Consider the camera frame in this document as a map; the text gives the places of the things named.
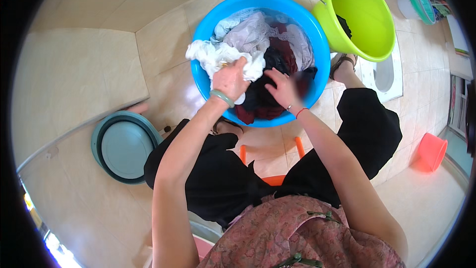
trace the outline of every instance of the foot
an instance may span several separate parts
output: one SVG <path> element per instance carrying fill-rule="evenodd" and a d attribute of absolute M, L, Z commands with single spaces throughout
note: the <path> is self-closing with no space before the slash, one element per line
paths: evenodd
<path fill-rule="evenodd" d="M 217 124 L 217 134 L 236 134 L 238 140 L 243 136 L 243 130 L 239 127 L 235 127 L 228 122 L 221 121 Z"/>
<path fill-rule="evenodd" d="M 356 57 L 354 54 L 347 54 L 347 57 L 352 59 L 354 64 L 356 63 Z M 344 81 L 347 80 L 346 77 L 348 77 L 351 74 L 355 75 L 354 65 L 348 60 L 343 60 L 342 63 L 334 72 L 334 80 L 336 80 L 337 82 L 344 83 Z"/>

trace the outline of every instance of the orange stool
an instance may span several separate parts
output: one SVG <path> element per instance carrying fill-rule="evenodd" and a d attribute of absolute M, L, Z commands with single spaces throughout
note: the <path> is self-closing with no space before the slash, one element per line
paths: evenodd
<path fill-rule="evenodd" d="M 299 154 L 299 158 L 301 159 L 305 155 L 301 138 L 297 136 L 296 138 L 294 138 L 294 140 L 296 141 L 296 147 L 298 151 L 297 153 Z M 246 165 L 246 146 L 245 145 L 240 146 L 239 157 L 241 161 L 243 162 L 243 164 Z M 283 184 L 284 177 L 286 177 L 286 175 L 269 176 L 269 177 L 262 178 L 262 180 L 271 186 L 279 186 Z"/>

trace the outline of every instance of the white cloth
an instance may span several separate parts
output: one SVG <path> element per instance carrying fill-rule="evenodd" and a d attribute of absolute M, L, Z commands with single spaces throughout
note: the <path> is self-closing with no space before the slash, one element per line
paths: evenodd
<path fill-rule="evenodd" d="M 271 27 L 265 22 L 265 15 L 256 12 L 246 18 L 223 38 L 223 42 L 240 52 L 253 53 L 254 51 L 265 52 L 269 47 L 267 36 Z"/>
<path fill-rule="evenodd" d="M 250 53 L 240 53 L 236 48 L 230 47 L 226 43 L 212 44 L 211 41 L 196 40 L 188 45 L 185 57 L 190 60 L 198 60 L 201 67 L 207 72 L 211 83 L 210 89 L 213 89 L 213 74 L 219 71 L 224 64 L 231 63 L 244 56 L 247 63 L 243 67 L 243 80 L 256 81 L 263 75 L 263 69 L 266 62 L 264 59 L 264 52 L 254 51 Z M 243 104 L 245 101 L 245 94 L 243 93 L 235 104 Z"/>

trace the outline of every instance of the jade bangle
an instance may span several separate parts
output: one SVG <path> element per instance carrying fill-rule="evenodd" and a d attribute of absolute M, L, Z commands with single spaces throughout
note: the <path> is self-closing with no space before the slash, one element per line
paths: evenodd
<path fill-rule="evenodd" d="M 211 96 L 217 96 L 217 97 L 223 99 L 230 106 L 230 108 L 233 108 L 235 106 L 235 103 L 221 91 L 213 89 L 212 91 L 210 91 L 210 95 Z"/>

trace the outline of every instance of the laundry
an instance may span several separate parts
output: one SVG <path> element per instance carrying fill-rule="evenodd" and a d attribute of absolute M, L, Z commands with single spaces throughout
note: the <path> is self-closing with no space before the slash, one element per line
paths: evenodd
<path fill-rule="evenodd" d="M 230 30 L 223 42 L 240 52 L 265 52 L 269 47 L 268 32 L 271 27 L 266 24 L 262 12 L 256 12 Z"/>
<path fill-rule="evenodd" d="M 247 8 L 219 21 L 217 26 L 215 26 L 214 36 L 210 38 L 211 42 L 214 44 L 223 42 L 223 39 L 231 29 L 235 28 L 238 24 L 256 12 L 259 12 L 256 8 Z"/>
<path fill-rule="evenodd" d="M 279 34 L 287 32 L 286 25 L 284 25 L 283 23 L 272 23 L 270 26 L 273 28 L 276 27 L 278 29 Z M 278 37 L 270 37 L 269 45 L 279 51 L 279 53 L 281 53 L 281 56 L 288 65 L 288 69 L 291 74 L 294 74 L 298 71 L 296 58 L 294 57 L 294 53 L 291 50 L 288 41 L 281 40 Z"/>
<path fill-rule="evenodd" d="M 314 66 L 314 54 L 309 46 L 307 38 L 304 36 L 301 28 L 295 24 L 286 26 L 289 46 L 296 59 L 297 70 L 302 71 L 308 67 Z"/>
<path fill-rule="evenodd" d="M 245 81 L 256 81 L 263 75 L 266 62 L 262 51 L 254 51 L 253 54 L 240 53 L 236 48 L 230 47 L 226 43 L 213 45 L 210 41 L 196 40 L 188 45 L 185 57 L 190 60 L 198 60 L 200 66 L 207 72 L 213 89 L 213 74 L 219 71 L 224 65 L 238 60 L 244 56 L 247 63 L 243 67 L 243 79 Z M 245 101 L 243 93 L 235 104 L 242 104 Z"/>
<path fill-rule="evenodd" d="M 307 68 L 302 72 L 295 72 L 292 75 L 280 51 L 272 46 L 265 52 L 264 59 L 266 61 L 265 69 L 272 69 L 274 67 L 279 72 L 290 75 L 296 82 L 298 95 L 301 98 L 306 95 L 317 73 L 315 67 Z M 235 106 L 237 117 L 244 123 L 251 124 L 255 118 L 271 120 L 284 112 L 285 109 L 276 102 L 271 93 L 264 87 L 266 84 L 276 87 L 276 84 L 270 77 L 263 75 L 251 83 L 246 91 L 245 102 Z"/>
<path fill-rule="evenodd" d="M 352 38 L 352 31 L 350 30 L 349 26 L 347 25 L 347 21 L 342 18 L 340 15 L 336 15 L 337 16 L 337 20 L 339 20 L 339 24 L 342 26 L 342 29 L 344 30 L 344 32 L 347 34 L 347 36 L 349 38 Z"/>

